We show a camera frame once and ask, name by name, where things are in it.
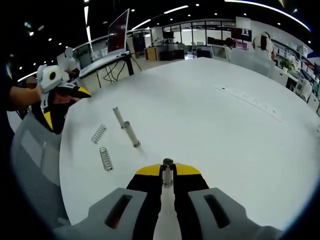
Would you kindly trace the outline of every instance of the metal rod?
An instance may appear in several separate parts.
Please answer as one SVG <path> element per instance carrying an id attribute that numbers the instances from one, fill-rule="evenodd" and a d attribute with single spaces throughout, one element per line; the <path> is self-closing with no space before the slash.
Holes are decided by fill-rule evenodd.
<path id="1" fill-rule="evenodd" d="M 137 139 L 136 135 L 135 135 L 135 132 L 134 130 L 132 129 L 131 125 L 130 125 L 130 122 L 128 121 L 125 121 L 124 124 L 124 129 L 126 131 L 126 133 L 128 134 L 131 142 L 132 142 L 132 145 L 136 148 L 136 147 L 139 147 L 140 146 L 140 141 Z"/>
<path id="2" fill-rule="evenodd" d="M 119 111 L 119 108 L 116 106 L 113 108 L 113 112 L 114 112 L 114 115 L 116 117 L 116 119 L 118 120 L 120 126 L 121 126 L 121 129 L 124 129 L 124 124 L 125 124 L 125 121 L 124 119 L 122 118 L 121 116 L 121 113 Z"/>
<path id="3" fill-rule="evenodd" d="M 165 188 L 170 188 L 173 184 L 173 171 L 170 169 L 170 166 L 174 164 L 174 161 L 171 158 L 165 158 L 163 160 L 163 166 L 165 170 L 162 172 L 162 184 Z"/>

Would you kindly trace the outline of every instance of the yellow part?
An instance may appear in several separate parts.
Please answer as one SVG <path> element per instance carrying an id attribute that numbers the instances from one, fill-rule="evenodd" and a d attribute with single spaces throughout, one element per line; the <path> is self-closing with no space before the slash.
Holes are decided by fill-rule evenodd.
<path id="1" fill-rule="evenodd" d="M 91 93 L 87 91 L 87 89 L 83 88 L 82 86 L 79 87 L 79 92 L 83 92 L 85 94 L 88 94 L 89 96 L 91 96 Z"/>
<path id="2" fill-rule="evenodd" d="M 49 111 L 44 114 L 44 118 L 45 118 L 46 122 L 49 124 L 49 127 L 53 130 L 51 115 L 50 115 Z"/>
<path id="3" fill-rule="evenodd" d="M 159 176 L 160 166 L 161 166 L 161 164 L 145 166 L 145 167 L 139 169 L 135 174 Z"/>
<path id="4" fill-rule="evenodd" d="M 193 166 L 184 165 L 180 163 L 175 164 L 176 167 L 176 174 L 177 175 L 194 175 L 194 174 L 201 174 L 198 169 L 194 168 Z"/>

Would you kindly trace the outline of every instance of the ceiling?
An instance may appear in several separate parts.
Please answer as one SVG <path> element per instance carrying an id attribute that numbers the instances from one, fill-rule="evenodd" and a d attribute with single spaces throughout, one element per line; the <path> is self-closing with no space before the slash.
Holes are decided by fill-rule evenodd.
<path id="1" fill-rule="evenodd" d="M 12 75 L 15 79 L 35 72 L 44 61 L 47 63 L 55 62 L 56 56 L 63 53 L 66 46 L 75 48 L 88 41 L 85 6 L 89 6 L 87 26 L 90 26 L 92 40 L 107 35 L 109 24 L 127 8 L 135 9 L 129 14 L 128 29 L 132 29 L 148 19 L 151 21 L 141 28 L 152 28 L 157 23 L 159 26 L 165 26 L 197 19 L 235 19 L 236 16 L 244 16 L 246 13 L 247 18 L 280 28 L 306 44 L 311 41 L 311 44 L 308 45 L 318 53 L 320 52 L 320 27 L 315 20 L 319 11 L 312 0 L 284 0 L 285 8 L 279 0 L 253 1 L 293 15 L 310 27 L 312 32 L 287 16 L 267 8 L 228 3 L 224 0 L 84 1 L 47 0 L 41 4 L 35 0 L 5 2 L 1 16 L 4 27 L 2 34 L 4 51 L 1 56 L 3 61 L 11 63 Z M 184 5 L 189 7 L 163 14 L 165 11 Z M 25 22 L 28 22 L 31 28 L 26 27 Z"/>

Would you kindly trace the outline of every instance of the hand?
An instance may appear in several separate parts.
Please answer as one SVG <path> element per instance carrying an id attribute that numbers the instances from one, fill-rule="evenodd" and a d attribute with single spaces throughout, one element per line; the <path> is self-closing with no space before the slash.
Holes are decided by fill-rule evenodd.
<path id="1" fill-rule="evenodd" d="M 41 99 L 41 95 L 42 95 L 42 87 L 41 86 L 37 86 L 33 89 L 36 94 L 39 96 L 39 98 Z"/>
<path id="2" fill-rule="evenodd" d="M 66 95 L 60 95 L 59 93 L 56 93 L 54 96 L 54 104 L 67 104 L 72 100 L 73 98 Z"/>

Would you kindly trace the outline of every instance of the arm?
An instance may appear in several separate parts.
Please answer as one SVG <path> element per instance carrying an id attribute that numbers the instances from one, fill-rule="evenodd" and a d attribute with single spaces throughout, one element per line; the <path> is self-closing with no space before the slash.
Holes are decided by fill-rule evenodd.
<path id="1" fill-rule="evenodd" d="M 271 53 L 271 59 L 274 59 L 277 56 L 275 46 L 273 46 L 273 51 Z"/>
<path id="2" fill-rule="evenodd" d="M 72 76 L 76 76 L 77 74 L 74 71 L 66 70 L 65 71 L 67 74 L 70 74 Z"/>
<path id="3" fill-rule="evenodd" d="M 26 107 L 39 102 L 41 100 L 41 88 L 37 86 L 34 89 L 21 88 L 13 86 L 9 92 L 10 109 L 23 110 Z"/>

